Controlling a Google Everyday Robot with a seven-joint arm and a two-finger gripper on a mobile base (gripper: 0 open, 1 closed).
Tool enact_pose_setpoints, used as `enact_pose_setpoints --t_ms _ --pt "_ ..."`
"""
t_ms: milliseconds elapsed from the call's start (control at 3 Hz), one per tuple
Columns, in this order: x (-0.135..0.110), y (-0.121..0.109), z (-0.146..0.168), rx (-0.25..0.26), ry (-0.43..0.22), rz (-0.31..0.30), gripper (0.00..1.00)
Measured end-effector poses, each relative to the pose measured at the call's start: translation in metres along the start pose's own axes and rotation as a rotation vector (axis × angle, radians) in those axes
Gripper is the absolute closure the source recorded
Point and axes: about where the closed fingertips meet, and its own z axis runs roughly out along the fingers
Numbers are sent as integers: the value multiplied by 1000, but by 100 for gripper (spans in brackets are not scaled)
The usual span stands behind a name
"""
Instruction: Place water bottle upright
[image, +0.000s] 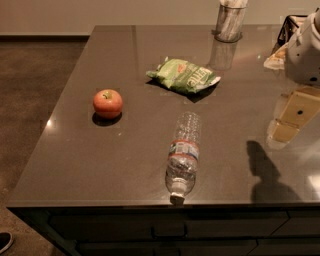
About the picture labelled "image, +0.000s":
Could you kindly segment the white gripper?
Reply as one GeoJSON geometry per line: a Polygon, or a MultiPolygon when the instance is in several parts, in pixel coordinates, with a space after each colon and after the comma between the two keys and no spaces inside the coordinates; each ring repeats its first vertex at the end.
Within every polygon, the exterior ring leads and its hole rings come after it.
{"type": "MultiPolygon", "coordinates": [[[[311,13],[288,44],[264,61],[264,67],[285,69],[286,76],[298,84],[320,86],[320,12],[311,13]]],[[[281,95],[270,122],[271,140],[290,142],[320,111],[320,88],[312,86],[281,95]]]]}

